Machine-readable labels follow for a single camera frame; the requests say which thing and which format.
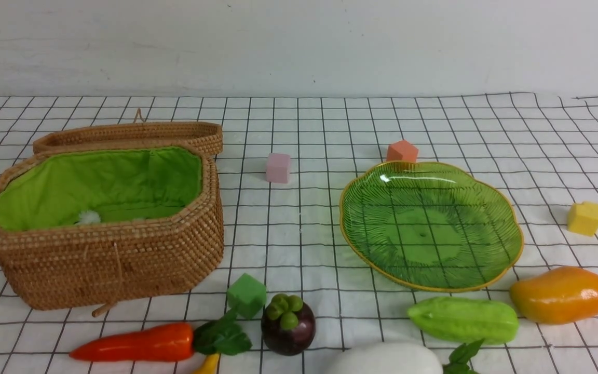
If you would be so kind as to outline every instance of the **white eggplant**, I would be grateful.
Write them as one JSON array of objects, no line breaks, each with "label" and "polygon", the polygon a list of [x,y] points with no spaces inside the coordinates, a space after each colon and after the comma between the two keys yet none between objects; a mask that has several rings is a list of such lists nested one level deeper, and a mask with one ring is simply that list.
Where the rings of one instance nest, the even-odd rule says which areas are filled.
[{"label": "white eggplant", "polygon": [[375,343],[340,353],[325,374],[442,374],[442,364],[425,346]]}]

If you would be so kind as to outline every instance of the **foam block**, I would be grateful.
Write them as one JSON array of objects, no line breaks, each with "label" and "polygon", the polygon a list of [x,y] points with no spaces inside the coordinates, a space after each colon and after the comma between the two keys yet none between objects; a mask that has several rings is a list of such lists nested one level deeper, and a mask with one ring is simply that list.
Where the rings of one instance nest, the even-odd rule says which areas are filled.
[{"label": "foam block", "polygon": [[266,305],[266,287],[244,273],[227,289],[227,305],[240,316],[252,319]]},{"label": "foam block", "polygon": [[408,163],[415,163],[419,156],[419,149],[407,140],[389,145],[387,149],[387,161],[408,161]]},{"label": "foam block", "polygon": [[598,204],[574,203],[567,215],[567,230],[585,236],[594,236],[598,230]]},{"label": "foam block", "polygon": [[290,181],[289,154],[269,154],[266,160],[266,180],[271,183],[287,183]]}]

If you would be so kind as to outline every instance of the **white wall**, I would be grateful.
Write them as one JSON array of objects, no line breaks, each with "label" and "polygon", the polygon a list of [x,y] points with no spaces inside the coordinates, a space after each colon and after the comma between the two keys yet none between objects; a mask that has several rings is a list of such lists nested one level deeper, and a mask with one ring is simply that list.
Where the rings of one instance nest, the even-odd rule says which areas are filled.
[{"label": "white wall", "polygon": [[0,0],[0,95],[598,95],[598,0]]}]

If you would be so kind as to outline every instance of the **green glass plate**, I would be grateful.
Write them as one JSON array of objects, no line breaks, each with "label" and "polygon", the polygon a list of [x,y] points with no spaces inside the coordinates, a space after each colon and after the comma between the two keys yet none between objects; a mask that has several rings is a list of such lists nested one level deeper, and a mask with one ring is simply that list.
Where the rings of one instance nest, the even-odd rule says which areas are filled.
[{"label": "green glass plate", "polygon": [[375,166],[345,187],[340,225],[368,265],[426,291],[486,287],[513,266],[524,243],[504,195],[442,163]]}]

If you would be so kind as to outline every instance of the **yellow pepper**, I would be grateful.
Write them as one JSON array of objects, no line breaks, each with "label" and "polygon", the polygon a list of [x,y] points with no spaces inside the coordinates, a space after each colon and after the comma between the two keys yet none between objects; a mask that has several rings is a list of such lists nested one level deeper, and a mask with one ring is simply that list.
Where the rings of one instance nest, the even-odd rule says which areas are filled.
[{"label": "yellow pepper", "polygon": [[202,365],[193,371],[193,374],[216,374],[219,359],[221,359],[221,355],[218,353],[208,355]]}]

